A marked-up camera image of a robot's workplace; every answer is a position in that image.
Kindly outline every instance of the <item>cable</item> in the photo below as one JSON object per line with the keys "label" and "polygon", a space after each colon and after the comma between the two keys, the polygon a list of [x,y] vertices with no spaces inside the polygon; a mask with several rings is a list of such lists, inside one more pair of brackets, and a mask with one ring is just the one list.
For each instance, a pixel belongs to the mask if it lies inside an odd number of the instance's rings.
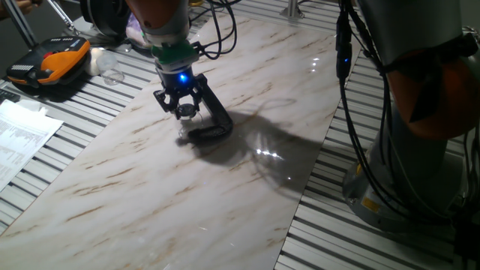
{"label": "cable", "polygon": [[[199,13],[198,15],[196,15],[193,19],[190,19],[190,23],[194,22],[195,20],[198,20],[201,16],[203,16],[204,14],[210,11],[210,8],[203,7],[203,6],[194,7],[194,8],[205,8],[205,10]],[[222,12],[224,10],[224,7],[216,7],[215,9],[218,9],[220,12]]]}
{"label": "cable", "polygon": [[[237,22],[235,20],[235,15],[233,14],[233,10],[232,10],[231,7],[226,7],[226,10],[230,14],[230,18],[232,19],[232,31],[226,37],[224,37],[221,41],[225,41],[227,38],[232,36],[232,34],[234,34],[234,38],[233,38],[232,47],[230,47],[230,49],[228,49],[226,51],[220,52],[220,54],[222,54],[222,55],[227,54],[227,53],[231,53],[233,51],[233,49],[235,49],[235,47],[237,45],[237,40],[238,40]],[[211,46],[211,45],[213,45],[213,43],[205,45],[205,48],[208,47],[208,46]]]}
{"label": "cable", "polygon": [[[204,56],[207,56],[207,58],[209,58],[211,60],[218,59],[221,55],[231,53],[235,49],[236,44],[237,44],[237,40],[238,40],[238,32],[237,32],[237,24],[236,24],[236,20],[235,20],[235,14],[233,14],[233,10],[230,7],[233,2],[228,2],[227,0],[220,0],[220,1],[225,4],[225,8],[227,9],[227,11],[230,15],[230,18],[232,20],[232,30],[230,31],[230,33],[226,37],[221,37],[220,26],[218,25],[218,18],[217,18],[217,14],[215,12],[215,9],[219,8],[219,7],[214,7],[214,5],[212,3],[210,3],[210,7],[211,7],[210,11],[211,11],[211,14],[212,14],[212,17],[213,17],[213,20],[214,20],[215,28],[217,30],[218,40],[214,41],[214,42],[211,42],[211,43],[208,43],[206,45],[203,45],[199,49]],[[226,39],[230,38],[232,35],[234,35],[234,41],[233,41],[232,47],[230,47],[226,51],[221,51],[222,42],[225,41]],[[206,51],[206,49],[208,47],[213,46],[213,45],[218,45],[217,52]]]}
{"label": "cable", "polygon": [[212,3],[210,3],[211,15],[213,16],[213,21],[215,24],[215,29],[217,30],[217,37],[218,37],[218,51],[216,56],[210,56],[208,52],[205,51],[205,47],[202,48],[203,53],[205,56],[211,60],[216,60],[220,57],[222,52],[222,35],[220,33],[220,26],[218,25],[217,14],[215,13],[215,7]]}
{"label": "cable", "polygon": [[232,5],[237,4],[240,1],[241,0],[235,0],[235,1],[228,2],[228,1],[221,1],[220,0],[220,2],[217,2],[217,1],[213,1],[213,0],[207,0],[207,2],[210,3],[211,5],[216,5],[216,6],[222,7],[222,8],[231,7]]}

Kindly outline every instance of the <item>white paper sheet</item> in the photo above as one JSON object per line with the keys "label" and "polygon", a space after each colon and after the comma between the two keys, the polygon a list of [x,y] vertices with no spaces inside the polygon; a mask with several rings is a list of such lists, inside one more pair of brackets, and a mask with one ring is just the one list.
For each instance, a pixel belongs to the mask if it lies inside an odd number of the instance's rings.
{"label": "white paper sheet", "polygon": [[9,100],[0,105],[0,191],[62,124]]}

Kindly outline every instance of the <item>black cable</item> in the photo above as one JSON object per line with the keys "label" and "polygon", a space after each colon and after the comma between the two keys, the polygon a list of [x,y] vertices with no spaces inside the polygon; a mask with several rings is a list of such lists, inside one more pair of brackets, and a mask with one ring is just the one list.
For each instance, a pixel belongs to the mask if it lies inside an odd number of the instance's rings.
{"label": "black cable", "polygon": [[[196,15],[193,19],[190,19],[190,22],[192,23],[193,21],[195,20],[198,20],[202,15],[208,13],[211,9],[208,8],[208,7],[203,7],[203,6],[199,6],[199,7],[195,7],[195,8],[205,8],[204,11],[202,11],[201,13],[199,13],[198,15]],[[215,9],[218,9],[220,10],[220,12],[224,9],[224,7],[216,7]]]}
{"label": "black cable", "polygon": [[[226,50],[226,51],[223,51],[223,52],[220,52],[220,54],[227,54],[227,53],[231,53],[233,51],[233,49],[235,49],[236,45],[237,45],[237,40],[238,40],[238,32],[237,32],[237,22],[235,20],[235,15],[233,14],[233,10],[231,7],[226,7],[226,10],[228,11],[229,15],[230,15],[230,18],[232,19],[232,31],[222,39],[222,41],[225,41],[227,38],[229,38],[230,36],[232,36],[232,34],[234,34],[234,38],[233,38],[233,45],[230,47],[230,49]],[[213,45],[213,43],[210,43],[210,44],[207,44],[205,45],[205,48],[210,46],[210,45]]]}
{"label": "black cable", "polygon": [[203,53],[205,56],[211,60],[216,60],[220,57],[221,52],[222,52],[222,36],[220,33],[220,26],[218,25],[218,19],[217,19],[217,14],[215,13],[215,6],[210,3],[210,9],[211,9],[211,15],[213,16],[213,21],[215,24],[215,29],[217,30],[217,37],[218,37],[218,50],[217,50],[217,55],[215,56],[210,56],[208,52],[205,51],[205,47],[202,48]]}
{"label": "black cable", "polygon": [[235,1],[231,1],[231,2],[228,2],[228,1],[217,2],[217,1],[213,1],[213,0],[207,0],[207,2],[210,3],[211,5],[216,5],[216,6],[222,7],[222,8],[231,7],[232,5],[237,4],[240,1],[241,0],[235,0]]}

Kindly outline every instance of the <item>aluminum slatted floor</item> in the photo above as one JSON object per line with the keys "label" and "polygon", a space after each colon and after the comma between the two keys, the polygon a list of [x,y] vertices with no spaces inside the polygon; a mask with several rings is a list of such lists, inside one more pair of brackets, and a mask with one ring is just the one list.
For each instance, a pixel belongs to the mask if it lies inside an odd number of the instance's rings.
{"label": "aluminum slatted floor", "polygon": [[[244,0],[234,6],[234,11],[239,16],[335,33],[336,4],[306,2],[301,6],[305,18],[298,22],[289,22],[279,15],[286,6],[287,0]],[[194,8],[191,16],[200,11]],[[192,35],[208,18],[203,16],[195,22]],[[49,101],[48,94],[25,94],[0,80],[0,89],[40,101],[49,110],[48,116],[64,121],[54,137],[0,193],[0,233],[157,76],[151,58],[134,51],[115,52],[115,56],[125,73],[123,83],[106,87],[99,76],[82,76],[68,87],[61,87],[63,102]],[[358,58],[349,78],[347,98],[365,148],[374,141],[380,127],[382,85],[373,65],[362,56]],[[452,140],[448,151],[462,155],[461,141]],[[350,211],[341,196],[341,185],[345,172],[355,161],[344,110],[339,104],[275,269],[448,269],[452,264],[454,235],[449,227],[393,235],[368,226]]]}

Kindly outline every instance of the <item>clear plastic cup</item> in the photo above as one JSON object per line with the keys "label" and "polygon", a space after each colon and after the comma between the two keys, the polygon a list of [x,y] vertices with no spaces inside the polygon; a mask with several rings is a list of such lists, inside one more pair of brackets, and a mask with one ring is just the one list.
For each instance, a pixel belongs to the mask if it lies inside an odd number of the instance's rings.
{"label": "clear plastic cup", "polygon": [[108,86],[114,86],[125,78],[117,59],[112,54],[104,53],[97,58],[97,66],[103,81]]}

